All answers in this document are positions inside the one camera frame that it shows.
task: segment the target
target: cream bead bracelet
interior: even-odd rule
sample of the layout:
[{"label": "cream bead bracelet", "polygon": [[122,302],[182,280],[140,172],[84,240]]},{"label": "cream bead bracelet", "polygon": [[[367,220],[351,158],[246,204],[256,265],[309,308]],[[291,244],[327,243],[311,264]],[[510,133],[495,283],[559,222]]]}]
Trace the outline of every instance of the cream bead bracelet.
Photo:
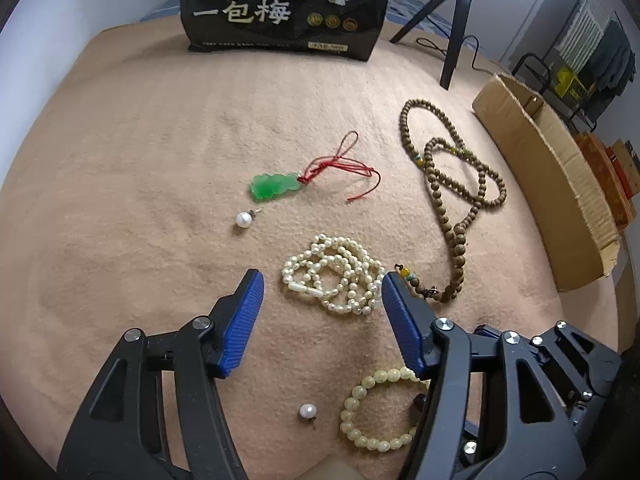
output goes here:
[{"label": "cream bead bracelet", "polygon": [[[334,288],[324,288],[321,274],[325,268],[342,275]],[[296,271],[302,272],[301,281],[294,279]],[[289,290],[313,296],[330,312],[337,314],[371,314],[379,307],[382,279],[386,269],[382,263],[369,256],[362,244],[348,237],[328,237],[319,234],[309,248],[290,256],[281,271],[282,281]],[[332,302],[332,298],[346,290],[346,304]]]},{"label": "cream bead bracelet", "polygon": [[377,450],[380,453],[386,453],[390,449],[400,449],[402,446],[409,444],[415,436],[416,428],[410,428],[407,433],[403,433],[397,438],[390,440],[378,440],[376,438],[368,438],[358,430],[354,424],[356,410],[360,407],[360,401],[367,396],[367,391],[372,389],[376,384],[382,384],[386,381],[397,383],[400,379],[409,380],[414,383],[422,383],[429,387],[429,381],[421,381],[412,370],[403,366],[399,370],[391,368],[389,371],[378,370],[373,376],[366,376],[362,382],[351,391],[351,397],[344,401],[344,410],[340,414],[340,431],[343,432],[356,447],[366,447],[369,450]]}]

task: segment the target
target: red string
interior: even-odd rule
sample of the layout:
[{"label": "red string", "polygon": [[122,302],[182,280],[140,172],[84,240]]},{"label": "red string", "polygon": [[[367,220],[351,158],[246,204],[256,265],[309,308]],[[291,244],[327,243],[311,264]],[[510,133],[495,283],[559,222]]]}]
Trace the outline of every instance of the red string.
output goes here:
[{"label": "red string", "polygon": [[[347,140],[347,137],[349,137],[351,134],[355,134],[356,138],[349,145],[348,148],[346,148],[345,150],[342,150],[342,147],[345,141]],[[374,189],[376,189],[380,185],[380,181],[382,180],[382,177],[380,176],[380,174],[374,168],[370,168],[369,166],[367,166],[364,162],[360,162],[359,160],[355,160],[354,158],[348,158],[344,156],[349,152],[349,150],[351,150],[356,145],[356,142],[358,142],[359,138],[360,136],[357,133],[357,131],[351,130],[350,132],[347,132],[345,136],[342,138],[342,141],[340,142],[340,146],[338,146],[338,150],[335,152],[335,155],[318,156],[317,158],[312,160],[309,163],[309,165],[306,167],[305,172],[298,177],[298,181],[301,182],[302,184],[308,184],[313,179],[315,179],[316,176],[318,176],[324,170],[326,170],[326,168],[337,168],[338,170],[349,171],[350,173],[356,173],[356,174],[367,176],[367,177],[370,177],[376,174],[378,176],[378,182],[374,187],[372,187],[368,191],[358,196],[349,197],[347,199],[347,202],[351,202],[352,200],[357,200],[371,193]]]}]

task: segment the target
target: tripod leg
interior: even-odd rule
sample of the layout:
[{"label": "tripod leg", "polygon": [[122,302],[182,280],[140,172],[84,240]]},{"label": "tripod leg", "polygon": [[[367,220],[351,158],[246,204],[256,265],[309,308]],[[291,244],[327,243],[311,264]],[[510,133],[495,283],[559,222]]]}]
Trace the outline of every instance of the tripod leg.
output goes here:
[{"label": "tripod leg", "polygon": [[447,57],[444,60],[444,67],[442,69],[442,75],[440,76],[440,86],[445,90],[449,90],[453,71],[458,64],[460,49],[465,39],[466,20],[468,20],[470,8],[471,0],[456,0],[456,10],[453,13]]},{"label": "tripod leg", "polygon": [[431,14],[434,10],[436,10],[439,6],[444,3],[445,0],[431,0],[428,4],[426,4],[423,8],[420,9],[418,14],[409,20],[409,22],[394,36],[391,38],[391,43],[397,43],[402,40],[405,35],[414,28],[418,23],[420,23],[424,18],[426,18],[429,14]]}]

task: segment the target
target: blue gripper pad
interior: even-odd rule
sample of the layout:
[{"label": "blue gripper pad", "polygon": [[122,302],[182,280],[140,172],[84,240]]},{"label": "blue gripper pad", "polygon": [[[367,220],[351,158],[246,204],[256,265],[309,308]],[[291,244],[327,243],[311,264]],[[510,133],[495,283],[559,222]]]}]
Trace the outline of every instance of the blue gripper pad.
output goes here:
[{"label": "blue gripper pad", "polygon": [[232,296],[237,306],[224,332],[222,357],[218,363],[224,377],[229,377],[231,370],[240,365],[263,297],[264,276],[259,270],[247,271]]},{"label": "blue gripper pad", "polygon": [[382,280],[382,302],[385,305],[386,316],[394,330],[396,341],[402,352],[404,364],[420,376],[426,365],[422,358],[422,337],[414,318],[409,313],[398,286],[391,279],[391,272]]}]

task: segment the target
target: brown bead necklace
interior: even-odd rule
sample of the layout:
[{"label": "brown bead necklace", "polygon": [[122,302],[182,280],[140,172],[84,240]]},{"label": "brown bead necklace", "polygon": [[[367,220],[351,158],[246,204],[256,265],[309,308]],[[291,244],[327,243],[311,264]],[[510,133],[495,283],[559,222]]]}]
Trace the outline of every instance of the brown bead necklace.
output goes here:
[{"label": "brown bead necklace", "polygon": [[[436,115],[437,118],[444,124],[449,131],[451,137],[456,143],[455,146],[449,144],[442,137],[433,137],[424,147],[424,155],[420,155],[418,150],[415,149],[414,144],[409,137],[409,126],[407,124],[407,115],[411,108],[424,108]],[[400,275],[406,279],[409,284],[415,289],[419,296],[427,298],[433,298],[441,303],[449,303],[456,295],[462,290],[462,282],[464,281],[465,266],[465,233],[472,222],[476,219],[479,211],[483,208],[495,208],[504,203],[507,198],[507,190],[501,177],[498,176],[498,172],[489,168],[486,164],[478,160],[473,152],[465,146],[462,137],[457,133],[456,128],[453,126],[449,118],[444,114],[442,110],[433,105],[432,103],[424,99],[409,99],[400,112],[400,138],[402,145],[416,163],[416,165],[424,171],[427,176],[427,181],[430,185],[431,203],[433,209],[440,221],[440,227],[444,233],[444,239],[449,245],[449,251],[452,257],[453,272],[449,285],[447,285],[444,291],[439,291],[436,286],[425,288],[420,284],[420,279],[414,276],[407,267],[397,264],[396,269],[400,272]],[[433,149],[438,148],[445,150],[461,160],[464,160],[478,171],[478,192],[472,194],[464,184],[461,184],[457,180],[453,180],[447,176],[444,172],[438,170],[433,162]],[[484,196],[486,193],[486,177],[491,178],[498,186],[500,195],[494,200],[487,200]],[[471,209],[465,218],[455,225],[451,225],[449,217],[447,217],[447,210],[442,204],[442,192],[440,186],[448,187],[454,193],[460,195],[464,200],[471,204]]]}]

